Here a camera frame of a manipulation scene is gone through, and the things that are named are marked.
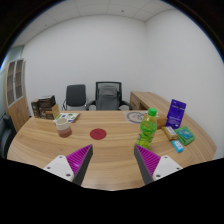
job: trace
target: purple triangle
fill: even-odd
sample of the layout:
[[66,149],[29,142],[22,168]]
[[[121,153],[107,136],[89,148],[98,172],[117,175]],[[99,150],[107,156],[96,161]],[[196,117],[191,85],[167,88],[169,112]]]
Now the purple triangle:
[[78,170],[79,170],[80,166],[82,165],[82,162],[85,159],[85,156],[91,146],[92,145],[85,146],[85,147],[69,154],[68,156],[66,156],[66,159],[67,159],[74,175],[76,175],[76,173],[78,172]]
[[143,162],[145,163],[147,170],[149,171],[150,175],[153,176],[153,173],[161,157],[139,145],[136,145],[136,147],[143,159]]

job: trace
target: clear plastic container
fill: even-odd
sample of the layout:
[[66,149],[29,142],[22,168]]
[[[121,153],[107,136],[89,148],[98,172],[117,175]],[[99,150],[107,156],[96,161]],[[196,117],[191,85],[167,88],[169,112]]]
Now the clear plastic container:
[[138,134],[136,145],[149,149],[154,134],[157,130],[157,110],[155,108],[149,108],[148,115],[144,116],[140,124],[141,132]]

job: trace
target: office chair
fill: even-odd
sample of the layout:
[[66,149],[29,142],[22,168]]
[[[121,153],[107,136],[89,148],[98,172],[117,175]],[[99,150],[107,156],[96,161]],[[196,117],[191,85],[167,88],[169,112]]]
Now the office chair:
[[7,159],[9,146],[16,135],[11,116],[4,115],[0,121],[0,158]]
[[84,84],[67,86],[66,99],[62,105],[62,110],[67,110],[67,106],[86,106],[86,86]]
[[89,110],[91,105],[95,105],[96,110],[120,110],[122,105],[132,110],[132,106],[122,100],[121,82],[96,82],[95,100],[86,104],[86,110]]

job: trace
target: wooden cabinet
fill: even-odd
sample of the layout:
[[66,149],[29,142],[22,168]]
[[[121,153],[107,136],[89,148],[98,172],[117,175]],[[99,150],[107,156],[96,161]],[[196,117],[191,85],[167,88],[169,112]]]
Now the wooden cabinet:
[[148,110],[149,107],[141,101],[141,99],[135,94],[135,92],[131,92],[130,104],[133,110]]
[[5,111],[12,117],[17,132],[29,119],[24,85],[24,64],[23,59],[10,62],[4,77]]

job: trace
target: red coaster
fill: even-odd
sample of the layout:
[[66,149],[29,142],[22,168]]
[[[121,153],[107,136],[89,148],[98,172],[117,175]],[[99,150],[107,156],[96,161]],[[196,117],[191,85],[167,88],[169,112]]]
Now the red coaster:
[[103,139],[103,138],[106,137],[106,135],[107,135],[106,131],[103,130],[103,129],[100,129],[100,128],[93,129],[93,130],[90,132],[90,136],[91,136],[93,139],[96,139],[96,140]]

